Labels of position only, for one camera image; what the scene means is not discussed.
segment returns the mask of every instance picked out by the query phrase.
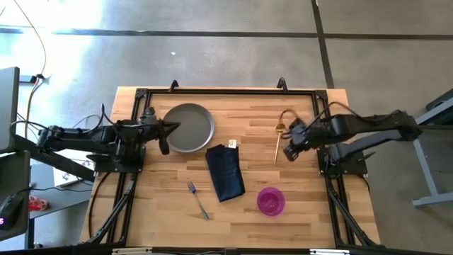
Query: concrete floor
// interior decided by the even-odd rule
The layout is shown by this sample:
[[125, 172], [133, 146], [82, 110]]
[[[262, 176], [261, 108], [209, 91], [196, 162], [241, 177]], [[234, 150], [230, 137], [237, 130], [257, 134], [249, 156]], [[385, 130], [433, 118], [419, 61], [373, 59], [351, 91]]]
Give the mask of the concrete floor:
[[[116, 30], [209, 30], [316, 32], [310, 0], [20, 1], [38, 26]], [[448, 0], [319, 0], [327, 33], [453, 33]], [[27, 25], [13, 4], [0, 25]], [[317, 39], [165, 38], [50, 35], [40, 30], [49, 79], [33, 98], [31, 120], [63, 126], [111, 109], [117, 86], [275, 86], [325, 88]], [[363, 115], [399, 108], [414, 115], [452, 87], [453, 44], [433, 40], [327, 40], [336, 88]], [[0, 34], [0, 68], [26, 74], [42, 68], [42, 50], [30, 34]], [[25, 112], [29, 85], [20, 89]], [[415, 209], [428, 195], [411, 144], [391, 142], [373, 149], [369, 183], [382, 244], [392, 248], [453, 251], [453, 203]], [[440, 174], [443, 189], [453, 174]], [[86, 204], [36, 220], [36, 241], [46, 246], [79, 240]], [[22, 237], [0, 242], [21, 249]]]

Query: fork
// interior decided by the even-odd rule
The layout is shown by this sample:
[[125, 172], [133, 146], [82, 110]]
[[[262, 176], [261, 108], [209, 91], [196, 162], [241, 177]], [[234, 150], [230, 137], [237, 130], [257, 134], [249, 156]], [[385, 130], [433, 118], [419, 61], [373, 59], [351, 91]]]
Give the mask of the fork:
[[207, 215], [205, 209], [203, 209], [203, 206], [200, 203], [200, 199], [198, 199], [198, 196], [196, 194], [197, 190], [195, 189], [195, 186], [193, 185], [192, 181], [187, 182], [187, 186], [189, 187], [190, 192], [192, 192], [192, 194], [197, 198], [198, 206], [200, 207], [201, 212], [203, 213], [203, 217], [205, 218], [205, 220], [209, 220], [210, 217]]

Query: pink cup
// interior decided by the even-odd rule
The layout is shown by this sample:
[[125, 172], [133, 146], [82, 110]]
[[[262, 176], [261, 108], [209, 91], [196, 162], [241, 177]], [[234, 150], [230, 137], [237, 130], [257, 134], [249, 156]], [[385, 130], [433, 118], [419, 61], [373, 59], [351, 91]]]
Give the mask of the pink cup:
[[264, 188], [256, 198], [258, 208], [267, 216], [279, 215], [285, 209], [285, 197], [276, 188]]

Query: denim cloth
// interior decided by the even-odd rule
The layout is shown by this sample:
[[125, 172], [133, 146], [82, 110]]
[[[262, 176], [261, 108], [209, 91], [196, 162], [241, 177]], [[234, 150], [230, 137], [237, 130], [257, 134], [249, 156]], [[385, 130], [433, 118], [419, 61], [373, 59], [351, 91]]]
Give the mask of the denim cloth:
[[212, 184], [220, 202], [238, 197], [246, 192], [239, 168], [239, 148], [222, 144], [207, 149], [206, 161]]

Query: butcher block tabletop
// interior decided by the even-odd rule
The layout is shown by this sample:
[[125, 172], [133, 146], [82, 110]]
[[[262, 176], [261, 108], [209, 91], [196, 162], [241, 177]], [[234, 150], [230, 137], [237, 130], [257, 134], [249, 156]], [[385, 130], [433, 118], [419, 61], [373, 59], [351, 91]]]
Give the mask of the butcher block tabletop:
[[[130, 118], [136, 89], [137, 87], [118, 88], [111, 115], [114, 121]], [[348, 104], [343, 89], [328, 89], [327, 94], [329, 102]], [[277, 165], [274, 166], [277, 144], [275, 125], [279, 115], [283, 110], [291, 108], [300, 118], [310, 123], [314, 119], [310, 96], [154, 94], [151, 99], [151, 106], [155, 108], [158, 118], [163, 118], [170, 109], [182, 103], [199, 104], [212, 114], [215, 121], [214, 136], [199, 151], [170, 152], [166, 156], [160, 153], [157, 141], [147, 143], [147, 155], [134, 195], [128, 247], [335, 246], [326, 184], [319, 175], [316, 152], [302, 152], [296, 161], [290, 162], [282, 151], [288, 141], [282, 140]], [[331, 113], [345, 111], [334, 105]], [[287, 114], [283, 120], [288, 126], [293, 116]], [[246, 192], [238, 198], [219, 203], [205, 153], [206, 149], [219, 144], [227, 145], [232, 139], [239, 146], [240, 168]], [[94, 232], [112, 211], [118, 176], [119, 174], [109, 175], [99, 188], [93, 206]], [[96, 178], [94, 187], [98, 185], [100, 178], [101, 176]], [[379, 243], [365, 182], [358, 176], [345, 176], [344, 179], [350, 212], [368, 236]], [[194, 183], [200, 202], [210, 217], [209, 221], [203, 219], [195, 197], [188, 190], [188, 181]], [[285, 209], [278, 216], [266, 216], [258, 209], [257, 195], [266, 187], [278, 188], [285, 196]], [[123, 212], [116, 227], [116, 238], [121, 230], [122, 216]], [[341, 217], [339, 222], [344, 228]], [[86, 218], [81, 241], [87, 239]]]

